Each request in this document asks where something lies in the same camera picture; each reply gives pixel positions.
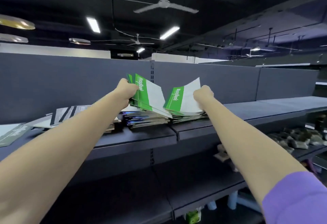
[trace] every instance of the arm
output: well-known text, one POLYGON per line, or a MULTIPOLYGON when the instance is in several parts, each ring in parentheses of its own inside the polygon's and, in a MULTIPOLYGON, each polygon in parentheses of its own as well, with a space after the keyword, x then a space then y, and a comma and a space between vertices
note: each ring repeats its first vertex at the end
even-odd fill
POLYGON ((0 223, 39 223, 137 85, 117 88, 0 163, 0 223))
POLYGON ((208 86, 202 86, 193 95, 208 114, 228 155, 260 205, 285 176, 306 171, 276 142, 218 102, 208 86))

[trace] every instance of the fist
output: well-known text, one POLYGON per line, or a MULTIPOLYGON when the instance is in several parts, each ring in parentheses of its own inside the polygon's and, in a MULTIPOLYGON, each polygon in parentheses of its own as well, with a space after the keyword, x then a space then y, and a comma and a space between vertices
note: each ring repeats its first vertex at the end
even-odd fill
POLYGON ((136 84, 130 84, 127 79, 122 78, 118 83, 114 92, 119 95, 120 99, 123 101, 127 101, 133 97, 139 87, 136 84))
POLYGON ((210 99, 214 96, 214 93, 209 86, 204 85, 200 89, 193 92, 193 97, 196 102, 199 103, 200 108, 203 109, 203 105, 207 99, 210 99))

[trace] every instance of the ceiling beam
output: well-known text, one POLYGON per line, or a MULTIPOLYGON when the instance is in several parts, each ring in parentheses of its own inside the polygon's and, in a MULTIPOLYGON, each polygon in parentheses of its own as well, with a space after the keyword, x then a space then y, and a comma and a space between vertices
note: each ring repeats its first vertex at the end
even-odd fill
POLYGON ((231 30, 231 29, 236 29, 238 26, 240 25, 243 25, 243 24, 247 24, 249 22, 252 22, 254 20, 257 20, 258 18, 260 17, 263 17, 263 16, 270 16, 272 14, 275 14, 277 12, 281 12, 281 11, 286 11, 288 9, 291 9, 291 8, 294 8, 294 7, 297 7, 299 5, 302 5, 302 4, 305 4, 305 3, 309 3, 309 2, 312 2, 312 1, 315 1, 315 0, 288 0, 284 3, 281 3, 281 4, 278 4, 278 5, 275 5, 273 7, 270 7, 264 11, 261 11, 260 13, 256 13, 256 14, 253 14, 249 17, 246 17, 246 18, 243 18, 243 19, 240 19, 240 20, 237 20, 235 22, 232 22, 232 23, 229 23, 229 24, 226 24, 224 26, 221 26, 215 30, 212 30, 212 31, 209 31, 209 32, 206 32, 200 36, 195 36, 191 39, 188 39, 188 40, 185 40, 183 42, 180 42, 180 43, 176 43, 176 44, 173 44, 173 45, 170 45, 170 46, 167 46, 167 47, 163 47, 162 49, 164 50, 173 50, 173 49, 177 49, 179 47, 182 47, 182 46, 185 46, 185 45, 188 45, 188 44, 191 44, 191 43, 197 43, 201 40, 204 40, 205 37, 207 36, 218 36, 219 33, 223 30, 231 30))

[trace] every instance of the person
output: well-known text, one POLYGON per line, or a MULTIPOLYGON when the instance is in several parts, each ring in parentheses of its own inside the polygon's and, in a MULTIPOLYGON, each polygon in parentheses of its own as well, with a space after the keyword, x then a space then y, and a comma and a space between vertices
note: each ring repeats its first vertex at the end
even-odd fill
MULTIPOLYGON (((138 86, 121 79, 87 110, 0 162, 0 223, 39 223, 138 86)), ((262 132, 232 114, 208 86, 194 92, 267 224, 325 223, 327 189, 262 132)))

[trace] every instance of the purple shirt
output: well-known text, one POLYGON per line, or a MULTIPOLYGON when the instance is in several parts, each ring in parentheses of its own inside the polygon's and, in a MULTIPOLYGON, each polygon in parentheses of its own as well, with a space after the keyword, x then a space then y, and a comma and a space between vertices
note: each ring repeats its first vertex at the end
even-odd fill
POLYGON ((311 172, 280 180, 262 201, 267 224, 327 223, 327 188, 311 172))

